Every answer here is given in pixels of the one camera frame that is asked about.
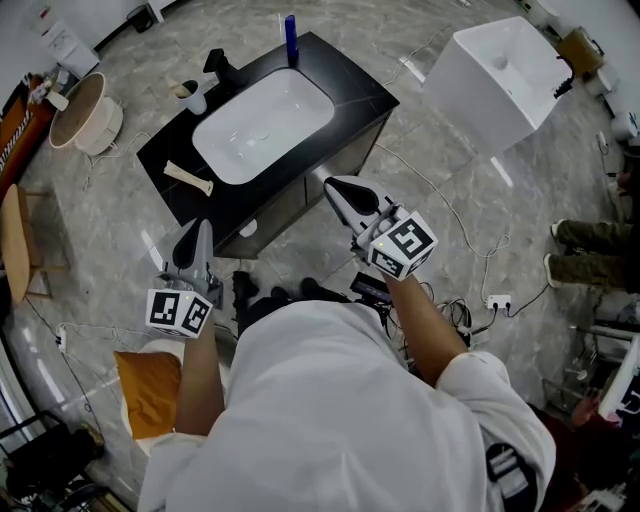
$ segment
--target wall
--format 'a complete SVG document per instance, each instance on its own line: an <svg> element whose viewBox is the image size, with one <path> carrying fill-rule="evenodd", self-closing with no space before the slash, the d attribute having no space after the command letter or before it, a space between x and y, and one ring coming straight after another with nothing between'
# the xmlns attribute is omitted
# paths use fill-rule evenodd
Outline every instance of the wall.
<svg viewBox="0 0 640 512"><path fill-rule="evenodd" d="M145 0L0 0L0 109L27 72L41 73L55 65L28 29L26 13L50 4L76 35L91 48L122 25Z"/></svg>
<svg viewBox="0 0 640 512"><path fill-rule="evenodd" d="M23 23L27 8L20 0L0 2L0 109L24 74L41 73L55 65Z"/></svg>
<svg viewBox="0 0 640 512"><path fill-rule="evenodd" d="M546 0L574 26L582 26L620 76L607 96L614 111L640 115L640 17L627 0Z"/></svg>
<svg viewBox="0 0 640 512"><path fill-rule="evenodd" d="M54 12L91 48L122 25L146 0L51 0Z"/></svg>

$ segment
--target marble floor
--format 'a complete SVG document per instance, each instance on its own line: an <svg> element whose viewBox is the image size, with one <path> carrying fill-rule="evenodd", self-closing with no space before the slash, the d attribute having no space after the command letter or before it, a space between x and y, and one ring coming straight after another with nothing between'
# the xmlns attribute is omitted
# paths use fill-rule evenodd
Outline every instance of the marble floor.
<svg viewBox="0 0 640 512"><path fill-rule="evenodd" d="M174 4L166 23L144 34L126 30L101 52L99 70L111 93L124 105L125 121L117 143L125 148L134 135L153 135L179 110L169 82L210 80L201 70L208 51L222 47L242 66L280 44L278 14L295 13L298 33L312 30L344 52L376 80L390 79L398 59L408 55L443 26L431 46L413 57L428 72L451 34L459 29L513 16L513 0L192 0ZM486 253L503 234L510 245L489 261L485 294L509 293L514 306L533 298L544 286L542 257L555 250L549 224L562 218L612 219L600 153L594 136L607 134L608 117L581 85L565 95L542 128L502 158L514 186L510 188L486 158L437 112L420 82L407 69L388 86L400 100L379 142L429 177L451 201L471 244ZM178 228L136 157L145 143L138 137L121 158L103 159L89 171L74 149L54 151L43 144L22 184L46 189L51 197L33 204L38 245L49 261L67 258L68 275L51 274L53 301L33 300L54 328L60 322L114 326L144 331L146 291ZM612 147L609 171L621 167ZM442 198L393 155L376 147L363 176L378 180L392 196L417 209L440 239L436 253L419 276L436 300L466 299L474 323L491 319L481 301L485 260L466 246L456 218ZM303 276L350 294L358 270L370 272L349 252L350 234L326 201L267 247L256 261L216 261L226 278L237 268L250 271L268 293L274 285L293 288ZM235 329L230 281L227 307L217 321ZM547 291L513 319L499 315L478 336L476 346L502 359L515 389L538 405L544 401L541 377L558 378L574 342L569 325L590 319L594 294L584 287ZM16 305L4 326L29 391L43 409L69 422L93 421L77 383L58 351L51 332L31 306ZM90 468L126 502L135 505L146 457L124 430L122 393L114 370L114 350L135 350L148 337L134 332L78 328L69 330L70 364L90 394L105 434L107 453Z"/></svg>

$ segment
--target white sink basin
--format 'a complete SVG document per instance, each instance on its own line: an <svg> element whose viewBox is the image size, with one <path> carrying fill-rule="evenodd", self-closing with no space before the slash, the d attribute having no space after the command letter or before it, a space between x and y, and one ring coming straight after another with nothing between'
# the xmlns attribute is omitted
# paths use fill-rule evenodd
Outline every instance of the white sink basin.
<svg viewBox="0 0 640 512"><path fill-rule="evenodd" d="M571 77L521 17L456 32L427 76L427 100L479 151L496 155L536 131Z"/></svg>
<svg viewBox="0 0 640 512"><path fill-rule="evenodd" d="M322 128L334 110L305 76L280 69L202 121L193 145L222 181L240 185Z"/></svg>

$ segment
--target black countertop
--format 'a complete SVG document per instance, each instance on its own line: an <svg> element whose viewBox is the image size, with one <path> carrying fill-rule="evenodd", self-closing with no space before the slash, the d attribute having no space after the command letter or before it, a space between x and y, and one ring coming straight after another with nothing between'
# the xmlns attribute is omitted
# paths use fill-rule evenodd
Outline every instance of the black countertop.
<svg viewBox="0 0 640 512"><path fill-rule="evenodd" d="M196 126L242 90L234 94L216 85L205 93L207 111L204 114L195 115L185 109L138 151L151 181L181 225L195 217L211 221L214 247L231 240L296 178L331 158L399 104L382 85L315 34L308 32L300 36L298 49L296 69L331 98L335 105L333 119L253 180L242 185L224 183L191 141ZM273 71L287 67L283 45L240 72L247 80L246 88ZM199 178L212 180L211 197L165 175L167 160Z"/></svg>

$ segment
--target sneaker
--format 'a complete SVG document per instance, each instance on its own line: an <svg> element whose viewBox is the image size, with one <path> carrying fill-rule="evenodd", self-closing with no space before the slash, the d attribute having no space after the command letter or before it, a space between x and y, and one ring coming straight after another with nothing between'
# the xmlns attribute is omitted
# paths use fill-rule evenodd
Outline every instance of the sneaker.
<svg viewBox="0 0 640 512"><path fill-rule="evenodd" d="M85 421L80 424L80 428L87 431L98 448L102 448L104 446L104 437L102 437L102 434L100 434L100 432L98 432L95 428L93 428Z"/></svg>
<svg viewBox="0 0 640 512"><path fill-rule="evenodd" d="M547 282L549 283L549 286L551 286L551 288L560 288L562 286L562 283L560 281L556 281L555 279L551 278L551 267L549 266L550 258L551 258L551 254L547 254L544 257L544 260L542 261L544 265L544 273L547 276Z"/></svg>
<svg viewBox="0 0 640 512"><path fill-rule="evenodd" d="M551 224L551 236L556 238L558 236L558 226L562 224L566 219L560 219L555 224Z"/></svg>
<svg viewBox="0 0 640 512"><path fill-rule="evenodd" d="M282 286L274 286L273 288L271 288L271 298L280 300L291 300L289 292L287 292L287 290L285 290Z"/></svg>
<svg viewBox="0 0 640 512"><path fill-rule="evenodd" d="M233 292L235 293L235 300L233 301L233 307L235 309L246 309L249 306L249 299L258 295L260 288L258 288L248 272L236 271L233 273Z"/></svg>
<svg viewBox="0 0 640 512"><path fill-rule="evenodd" d="M306 297L317 288L320 288L320 284L313 277L305 277L300 281L300 294Z"/></svg>

